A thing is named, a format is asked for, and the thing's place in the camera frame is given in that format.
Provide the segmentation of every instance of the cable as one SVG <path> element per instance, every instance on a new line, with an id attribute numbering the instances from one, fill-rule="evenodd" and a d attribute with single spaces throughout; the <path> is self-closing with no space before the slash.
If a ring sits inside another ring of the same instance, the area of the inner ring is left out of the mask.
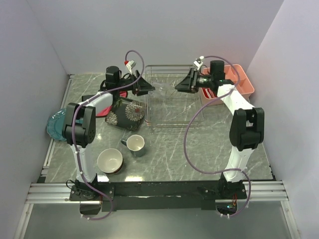
<path id="1" fill-rule="evenodd" d="M 250 199 L 250 194 L 251 194 L 251 181 L 250 181 L 250 178 L 248 177 L 247 173 L 245 173 L 243 170 L 241 170 L 240 168 L 228 168 L 228 169 L 223 169 L 223 170 L 219 170 L 219 171 L 216 171 L 216 172 L 207 172 L 207 171 L 203 171 L 199 168 L 197 168 L 191 161 L 190 159 L 188 158 L 188 155 L 187 155 L 187 151 L 186 151 L 186 138 L 187 138 L 187 133 L 189 131 L 189 128 L 190 128 L 190 125 L 193 123 L 193 121 L 195 120 L 195 118 L 198 116 L 198 114 L 205 108 L 207 107 L 209 104 L 213 103 L 214 101 L 217 101 L 217 100 L 220 100 L 228 95 L 230 95 L 237 87 L 237 85 L 239 84 L 240 82 L 240 75 L 238 73 L 238 71 L 236 70 L 236 68 L 229 62 L 227 61 L 226 59 L 222 58 L 222 57 L 219 57 L 219 56 L 205 56 L 204 58 L 218 58 L 218 59 L 221 59 L 225 62 L 227 62 L 231 68 L 234 69 L 234 71 L 236 72 L 237 76 L 238 76 L 238 81 L 235 83 L 234 85 L 234 88 L 232 88 L 228 93 L 226 93 L 225 95 L 222 95 L 222 96 L 219 96 L 219 97 L 216 97 L 214 99 L 212 99 L 211 101 L 207 102 L 206 104 L 204 104 L 193 116 L 193 118 L 190 120 L 190 122 L 188 123 L 187 127 L 186 127 L 186 130 L 185 130 L 185 134 L 184 134 L 184 140 L 183 140 L 183 148 L 184 148 L 184 154 L 185 154 L 185 158 L 186 160 L 188 161 L 188 163 L 190 164 L 190 166 L 195 169 L 196 171 L 200 172 L 200 173 L 204 173 L 204 174 L 218 174 L 218 173 L 223 173 L 223 172 L 228 172 L 228 171 L 241 171 L 245 177 L 247 178 L 248 180 L 248 184 L 249 184 L 249 191 L 248 191 L 248 196 L 247 196 L 247 200 L 244 204 L 244 206 L 238 210 L 236 213 L 230 215 L 231 217 L 239 214 L 247 205 L 248 205 L 248 202 L 249 202 L 249 199 Z"/>
<path id="2" fill-rule="evenodd" d="M 237 193 L 235 193 L 235 195 L 233 195 L 232 203 L 233 203 L 233 206 L 235 206 L 237 204 Z"/>
<path id="3" fill-rule="evenodd" d="M 93 100 L 99 98 L 100 96 L 102 96 L 102 95 L 104 95 L 104 94 L 106 94 L 106 93 L 109 93 L 109 92 L 112 92 L 112 91 L 121 90 L 121 89 L 124 89 L 124 88 L 126 88 L 126 87 L 129 87 L 129 86 L 135 84 L 135 83 L 142 77 L 142 74 L 143 74 L 143 72 L 144 72 L 144 59 L 143 59 L 143 57 L 140 55 L 139 52 L 137 52 L 137 51 L 135 51 L 135 50 L 129 50 L 129 51 L 126 53 L 126 55 L 125 55 L 125 60 L 127 60 L 127 55 L 128 55 L 130 52 L 135 52 L 135 53 L 138 54 L 138 56 L 141 58 L 141 61 L 142 61 L 142 71 L 141 71 L 140 76 L 139 76 L 134 82 L 132 82 L 132 83 L 126 85 L 126 86 L 121 86 L 121 87 L 118 87 L 118 88 L 115 88 L 115 89 L 111 89 L 111 90 L 107 90 L 107 91 L 104 91 L 104 92 L 100 92 L 98 95 L 95 95 L 95 96 L 91 97 L 90 99 L 88 99 L 87 101 L 85 101 L 85 102 L 83 102 L 82 104 L 79 105 L 79 107 L 75 110 L 75 113 L 74 113 L 74 116 L 73 116 L 73 121 L 72 121 L 72 142 L 73 142 L 74 147 L 75 147 L 75 153 L 76 153 L 76 158 L 77 158 L 77 162 L 78 162 L 78 166 L 79 166 L 79 171 L 80 171 L 81 177 L 82 177 L 84 183 L 85 183 L 90 189 L 92 189 L 93 191 L 99 193 L 99 194 L 102 195 L 103 197 L 107 198 L 107 199 L 110 201 L 110 203 L 111 203 L 111 209 L 110 209 L 110 211 L 109 211 L 106 215 L 104 215 L 104 216 L 102 216 L 102 217 L 100 217 L 100 218 L 90 218 L 90 217 L 87 217 L 87 216 L 83 216 L 83 217 L 85 217 L 87 220 L 94 220 L 94 221 L 95 221 L 95 220 L 101 220 L 101 219 L 106 218 L 106 217 L 107 217 L 108 215 L 110 215 L 111 212 L 113 211 L 113 209 L 114 209 L 114 203 L 112 202 L 111 198 L 110 198 L 108 195 L 106 195 L 106 194 L 104 194 L 103 192 L 101 192 L 100 190 L 98 190 L 98 189 L 92 187 L 92 186 L 88 183 L 87 179 L 86 179 L 85 176 L 84 176 L 83 169 L 82 169 L 82 165 L 81 165 L 80 154 L 79 154 L 79 148 L 78 148 L 78 146 L 77 146 L 77 144 L 76 144 L 76 139 L 75 139 L 75 121 L 76 121 L 76 117 L 77 117 L 77 115 L 78 115 L 80 109 L 81 109 L 83 106 L 86 106 L 86 105 L 87 105 L 88 103 L 90 103 L 91 101 L 93 101 Z"/>
<path id="4" fill-rule="evenodd" d="M 70 188 L 69 185 L 68 185 L 68 181 L 70 181 L 70 182 L 73 183 L 73 184 L 75 184 L 75 182 L 72 181 L 71 179 L 68 179 L 68 180 L 66 180 L 66 182 L 65 182 L 65 185 L 66 185 L 69 189 L 72 190 L 72 188 Z"/>
<path id="5" fill-rule="evenodd" d="M 205 64 L 203 64 L 203 65 L 200 67 L 200 69 L 199 69 L 199 72 L 200 72 L 200 74 L 201 74 L 201 75 L 205 75 L 205 74 L 204 74 L 204 73 L 202 73 L 202 71 L 201 71 L 201 68 L 202 68 L 203 66 L 206 66 L 206 65 L 205 65 Z"/>
<path id="6" fill-rule="evenodd" d="M 130 73 L 126 73 L 123 77 L 122 77 L 122 79 L 127 79 L 127 78 L 125 78 L 126 76 L 130 76 Z"/>

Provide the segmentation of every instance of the pink plastic tray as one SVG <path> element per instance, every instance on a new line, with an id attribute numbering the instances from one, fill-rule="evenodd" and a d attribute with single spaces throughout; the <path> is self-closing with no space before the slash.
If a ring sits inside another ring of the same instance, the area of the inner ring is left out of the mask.
<path id="1" fill-rule="evenodd" d="M 255 89 L 252 86 L 252 84 L 250 83 L 246 73 L 244 72 L 243 68 L 238 65 L 238 64 L 234 64 L 233 65 L 236 70 L 238 71 L 239 75 L 240 75 L 240 82 L 239 85 L 237 86 L 237 90 L 238 92 L 245 98 L 245 99 L 249 99 L 250 95 L 252 93 L 254 93 Z M 237 75 L 236 72 L 229 66 L 225 66 L 224 68 L 224 72 L 226 74 L 225 78 L 231 80 L 232 82 L 236 83 L 237 82 Z M 205 68 L 203 70 L 203 74 L 208 74 L 209 72 L 209 68 Z M 216 96 L 214 95 L 214 93 L 209 89 L 209 88 L 200 88 L 199 89 L 200 92 L 200 97 L 201 100 L 203 102 L 203 104 L 207 103 L 208 101 L 211 101 L 212 99 L 216 98 Z M 217 100 L 211 104 L 209 104 L 210 106 L 213 105 L 219 105 L 222 104 L 223 102 L 221 100 Z"/>

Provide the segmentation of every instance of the white wall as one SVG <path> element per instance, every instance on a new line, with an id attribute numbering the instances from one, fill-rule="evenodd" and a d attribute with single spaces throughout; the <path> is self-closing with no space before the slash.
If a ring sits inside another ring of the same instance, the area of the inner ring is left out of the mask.
<path id="1" fill-rule="evenodd" d="M 247 69 L 283 0 L 28 0 L 67 73 L 147 64 L 191 64 L 221 55 Z"/>
<path id="2" fill-rule="evenodd" d="M 265 147 L 304 239 L 319 238 L 319 1 L 285 0 L 248 68 Z"/>
<path id="3" fill-rule="evenodd" d="M 12 238 L 49 144 L 66 73 L 25 0 L 0 0 L 0 232 Z"/>

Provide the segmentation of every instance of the mug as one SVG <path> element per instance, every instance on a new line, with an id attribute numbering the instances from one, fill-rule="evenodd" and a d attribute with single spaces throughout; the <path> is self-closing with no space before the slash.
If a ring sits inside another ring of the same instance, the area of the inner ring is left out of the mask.
<path id="1" fill-rule="evenodd" d="M 134 157 L 142 157 L 146 152 L 144 138 L 140 135 L 134 134 L 127 140 L 121 139 L 121 143 L 130 150 Z"/>

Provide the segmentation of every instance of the wire dish rack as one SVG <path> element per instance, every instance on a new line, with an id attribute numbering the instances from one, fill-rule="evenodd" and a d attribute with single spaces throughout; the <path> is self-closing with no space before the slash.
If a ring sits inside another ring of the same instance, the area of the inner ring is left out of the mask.
<path id="1" fill-rule="evenodd" d="M 147 65 L 145 80 L 156 88 L 146 95 L 145 121 L 150 127 L 184 127 L 201 108 L 199 93 L 178 92 L 175 86 L 188 74 L 192 65 Z M 203 111 L 192 126 L 204 120 Z"/>

